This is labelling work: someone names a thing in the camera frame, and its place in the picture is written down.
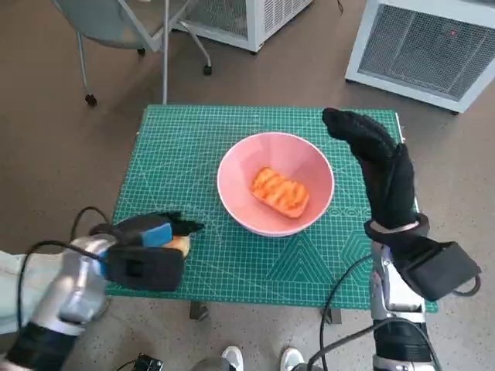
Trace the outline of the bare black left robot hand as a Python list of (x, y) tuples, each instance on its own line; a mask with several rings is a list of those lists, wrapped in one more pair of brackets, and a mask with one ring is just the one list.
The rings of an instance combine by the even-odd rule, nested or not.
[(133, 216), (114, 225), (123, 240), (130, 245), (161, 247), (173, 237), (187, 237), (199, 232), (204, 224), (183, 219), (179, 211), (153, 212)]

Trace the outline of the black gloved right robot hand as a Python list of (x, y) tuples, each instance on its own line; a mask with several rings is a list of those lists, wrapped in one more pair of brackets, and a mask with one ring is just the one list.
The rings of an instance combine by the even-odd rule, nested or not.
[(326, 108), (322, 119), (329, 136), (345, 141), (360, 164), (371, 219), (387, 230), (415, 223), (415, 174), (407, 146), (366, 115)]

